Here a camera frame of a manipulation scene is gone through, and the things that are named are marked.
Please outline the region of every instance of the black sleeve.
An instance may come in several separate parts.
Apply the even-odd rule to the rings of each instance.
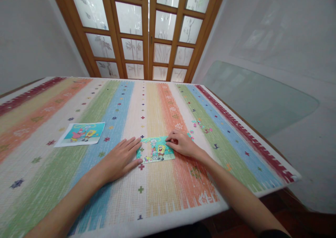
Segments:
[[[290,238],[290,237],[280,230],[273,229],[261,232],[259,238]]]

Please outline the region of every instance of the tablecloth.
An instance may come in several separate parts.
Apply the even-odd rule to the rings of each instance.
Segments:
[[[258,197],[301,178],[201,85],[49,77],[0,100],[1,237],[34,227],[124,138],[180,129]],[[69,123],[105,122],[97,144],[54,148]],[[144,163],[101,188],[72,237],[142,237],[228,209],[195,160]]]

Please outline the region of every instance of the spongebob picture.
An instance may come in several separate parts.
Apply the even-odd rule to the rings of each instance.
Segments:
[[[104,127],[105,122],[70,123],[55,147],[96,144],[101,137]]]
[[[144,164],[175,159],[174,150],[166,145],[166,138],[167,136],[143,138],[136,158],[141,158]]]

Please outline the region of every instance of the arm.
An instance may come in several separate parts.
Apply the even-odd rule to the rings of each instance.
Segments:
[[[265,230],[277,229],[289,235],[274,215],[249,189],[217,164],[185,133],[175,129],[166,141],[170,141],[167,142],[167,145],[172,149],[182,155],[192,157],[204,165],[227,203],[257,234]]]
[[[141,159],[130,162],[141,144],[140,138],[135,137],[118,143],[25,237],[66,237],[84,206],[104,184],[142,163]]]

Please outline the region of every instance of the blue stripe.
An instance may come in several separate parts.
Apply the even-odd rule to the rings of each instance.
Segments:
[[[220,129],[222,134],[229,140],[233,148],[236,150],[240,158],[245,162],[249,170],[255,175],[258,182],[264,185],[266,188],[274,188],[278,185],[281,186],[282,183],[274,176],[274,174],[268,169],[268,167],[258,158],[255,152],[250,148],[250,146],[241,138],[236,130],[232,128],[230,123],[223,118],[221,114],[208,102],[208,100],[202,96],[202,94],[192,85],[186,85],[190,92],[195,96],[197,101],[202,105],[207,114],[212,118],[217,127]],[[223,118],[221,123],[217,123],[214,118]]]
[[[127,83],[128,84],[126,84],[126,81],[120,82],[119,87],[102,118],[102,122],[105,122],[105,129],[101,138],[97,144],[89,146],[72,182],[72,187],[85,173],[101,161],[103,156],[99,157],[100,153],[104,152],[105,155],[107,155],[121,141],[131,94],[134,88],[134,82],[129,81]],[[79,233],[84,233],[85,231],[95,230],[99,222],[99,228],[105,226],[106,211],[111,196],[111,188],[112,184],[105,185],[90,199],[90,203],[85,206],[68,235],[75,234],[77,227],[79,227]]]

